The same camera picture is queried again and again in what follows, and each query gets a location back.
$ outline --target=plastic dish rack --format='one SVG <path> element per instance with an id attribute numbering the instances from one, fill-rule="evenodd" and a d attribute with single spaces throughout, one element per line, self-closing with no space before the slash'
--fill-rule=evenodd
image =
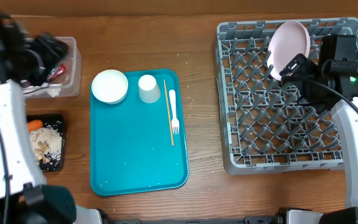
<path id="1" fill-rule="evenodd" d="M 318 63 L 322 36 L 355 35 L 358 19 L 298 20 L 310 35 Z M 341 143 L 328 111 L 317 114 L 295 86 L 281 86 L 266 61 L 274 32 L 285 21 L 223 22 L 213 44 L 223 165 L 228 174 L 343 169 Z"/>

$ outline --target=black food tray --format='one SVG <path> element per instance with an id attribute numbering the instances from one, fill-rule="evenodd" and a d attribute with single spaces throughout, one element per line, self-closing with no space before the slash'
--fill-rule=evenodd
<path id="1" fill-rule="evenodd" d="M 48 163 L 43 163 L 42 160 L 39 161 L 39 167 L 42 172 L 54 172 L 60 171 L 63 168 L 64 164 L 64 155 L 65 155 L 65 140 L 66 140 L 66 126 L 63 120 L 63 116 L 60 114 L 40 114 L 40 115 L 30 115 L 27 116 L 27 122 L 39 119 L 43 122 L 43 128 L 46 128 L 50 125 L 51 128 L 55 129 L 60 136 L 62 137 L 62 148 L 60 153 L 60 160 L 51 159 Z"/>

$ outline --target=wooden surface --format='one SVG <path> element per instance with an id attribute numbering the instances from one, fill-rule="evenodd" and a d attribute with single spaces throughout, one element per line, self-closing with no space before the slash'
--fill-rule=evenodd
<path id="1" fill-rule="evenodd" d="M 211 55 L 220 22 L 338 16 L 358 17 L 358 13 L 20 18 L 31 34 L 48 30 L 54 35 L 73 36 L 82 54 L 78 97 L 27 101 L 29 114 L 59 112 L 68 125 L 65 166 L 61 172 L 47 174 L 49 184 L 68 187 L 78 205 L 101 208 L 113 218 L 241 218 L 271 215 L 280 206 L 318 212 L 344 208 L 343 171 L 226 174 Z M 170 68 L 177 73 L 190 165 L 190 177 L 182 188 L 117 197 L 99 197 L 92 191 L 90 84 L 98 72 L 110 68 Z"/>
<path id="2" fill-rule="evenodd" d="M 358 12 L 354 0 L 0 0 L 0 11 L 16 15 L 118 16 L 286 12 Z"/>

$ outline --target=white plastic fork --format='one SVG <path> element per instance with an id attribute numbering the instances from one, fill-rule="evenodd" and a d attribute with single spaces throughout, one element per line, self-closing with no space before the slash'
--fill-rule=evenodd
<path id="1" fill-rule="evenodd" d="M 175 90 L 169 91 L 169 101 L 172 109 L 172 131 L 174 134 L 179 134 L 179 120 L 177 118 L 177 94 Z"/>

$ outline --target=wooden chopstick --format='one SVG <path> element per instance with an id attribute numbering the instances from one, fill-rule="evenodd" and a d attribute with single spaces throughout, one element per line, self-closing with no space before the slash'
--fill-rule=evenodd
<path id="1" fill-rule="evenodd" d="M 167 101 L 169 131 L 171 132 L 171 142 L 172 142 L 172 146 L 173 146 L 173 134 L 172 134 L 171 112 L 169 111 L 169 102 L 168 102 L 168 94 L 167 94 L 167 84 L 165 84 L 165 80 L 164 80 L 164 89 L 165 89 L 165 101 Z"/>

